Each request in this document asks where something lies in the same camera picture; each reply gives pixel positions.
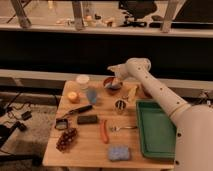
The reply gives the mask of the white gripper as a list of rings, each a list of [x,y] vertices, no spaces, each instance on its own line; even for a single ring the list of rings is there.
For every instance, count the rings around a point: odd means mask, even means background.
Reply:
[[[108,66],[107,69],[112,71],[119,80],[125,80],[128,77],[128,72],[124,64]]]

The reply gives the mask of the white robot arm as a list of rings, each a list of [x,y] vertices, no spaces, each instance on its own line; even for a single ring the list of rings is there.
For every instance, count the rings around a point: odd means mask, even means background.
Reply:
[[[112,65],[118,82],[137,79],[177,128],[174,171],[213,171],[213,108],[191,105],[149,72],[148,58]]]

